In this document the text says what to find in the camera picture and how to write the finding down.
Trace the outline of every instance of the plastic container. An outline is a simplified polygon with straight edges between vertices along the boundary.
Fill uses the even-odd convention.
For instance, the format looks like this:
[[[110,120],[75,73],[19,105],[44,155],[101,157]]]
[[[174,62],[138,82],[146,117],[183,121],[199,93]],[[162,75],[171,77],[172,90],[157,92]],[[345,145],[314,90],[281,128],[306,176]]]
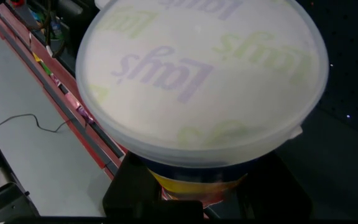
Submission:
[[[104,130],[157,179],[233,183],[301,133],[328,56],[295,1],[120,0],[89,26],[76,78]]]

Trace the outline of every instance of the yellow label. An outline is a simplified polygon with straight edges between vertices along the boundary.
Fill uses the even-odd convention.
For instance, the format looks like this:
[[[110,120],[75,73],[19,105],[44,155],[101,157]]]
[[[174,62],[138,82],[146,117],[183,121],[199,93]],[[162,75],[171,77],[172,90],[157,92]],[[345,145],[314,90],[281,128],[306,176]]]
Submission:
[[[32,55],[34,56],[36,62],[42,62],[41,58],[38,58],[36,54],[33,53]]]
[[[167,189],[170,192],[179,193],[179,194],[199,194],[199,193],[214,193],[221,192],[223,190],[231,189],[237,186],[243,178],[244,175],[239,180],[232,182],[221,182],[221,183],[192,183],[185,182],[180,180],[172,180],[166,177],[162,177],[150,170],[153,176],[157,179],[160,185]]]

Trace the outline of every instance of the black wire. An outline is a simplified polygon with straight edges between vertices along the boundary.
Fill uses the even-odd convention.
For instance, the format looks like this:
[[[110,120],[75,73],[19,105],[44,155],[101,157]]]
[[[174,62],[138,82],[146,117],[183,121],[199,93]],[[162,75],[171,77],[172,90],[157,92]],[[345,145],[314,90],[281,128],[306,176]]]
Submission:
[[[65,121],[64,123],[62,123],[61,125],[59,125],[59,127],[56,129],[56,130],[49,130],[49,129],[45,129],[43,127],[40,126],[39,122],[38,122],[38,118],[36,115],[34,114],[20,114],[20,115],[15,115],[15,116],[11,116],[10,118],[6,119],[5,121],[1,122],[0,123],[0,126],[3,125],[4,123],[14,119],[14,118],[19,118],[19,117],[23,117],[23,116],[33,116],[35,118],[35,122],[37,123],[37,127],[39,129],[41,129],[42,131],[48,131],[48,132],[51,132],[51,133],[57,133],[57,131],[65,124],[67,124],[68,122],[71,121],[71,119],[69,119],[68,121]]]
[[[46,34],[45,34],[45,42],[47,43],[47,46],[49,46],[52,49],[50,33],[53,32],[53,31],[51,29],[52,29],[51,24],[49,24],[46,27],[46,31],[45,31],[46,32]],[[56,52],[52,52],[51,58],[59,57],[63,53],[65,47],[66,47],[66,42],[64,40],[61,40],[61,43],[60,43],[60,46],[59,46],[58,50]]]

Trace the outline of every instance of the cable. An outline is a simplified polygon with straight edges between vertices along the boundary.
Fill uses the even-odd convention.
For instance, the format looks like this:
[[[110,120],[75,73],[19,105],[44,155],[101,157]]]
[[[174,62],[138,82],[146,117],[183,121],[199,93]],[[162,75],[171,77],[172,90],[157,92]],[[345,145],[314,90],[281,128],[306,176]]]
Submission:
[[[20,114],[20,115],[15,115],[15,116],[11,116],[10,118],[6,119],[5,121],[1,122],[0,123],[0,126],[3,125],[4,123],[14,119],[14,118],[19,118],[19,117],[23,117],[23,116],[33,116],[35,118],[35,122],[37,123],[37,127],[39,129],[41,129],[42,131],[48,131],[48,132],[51,132],[51,133],[57,133],[57,131],[65,124],[67,124],[68,122],[71,121],[71,119],[69,119],[68,121],[65,121],[64,123],[62,123],[61,125],[59,125],[59,127],[56,129],[56,130],[49,130],[49,129],[45,129],[43,127],[40,126],[39,122],[38,122],[38,118],[36,115],[34,114]]]
[[[51,25],[49,24],[45,30],[45,32],[46,32],[45,42],[47,44],[46,49],[47,49],[47,52],[51,58],[57,58],[63,53],[63,51],[66,47],[66,43],[64,40],[62,40],[58,50],[55,53],[52,51],[52,49],[50,48],[50,33],[51,33],[50,26]]]

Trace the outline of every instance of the gray floor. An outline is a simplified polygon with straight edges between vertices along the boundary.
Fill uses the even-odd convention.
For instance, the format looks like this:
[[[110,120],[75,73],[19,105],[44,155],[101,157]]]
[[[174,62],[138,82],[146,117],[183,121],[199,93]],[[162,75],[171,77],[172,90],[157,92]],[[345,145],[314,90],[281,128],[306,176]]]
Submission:
[[[55,129],[64,122],[25,66],[0,39],[0,122],[24,113]],[[76,136],[39,130],[31,117],[0,126],[0,148],[41,215],[101,216],[110,183]]]

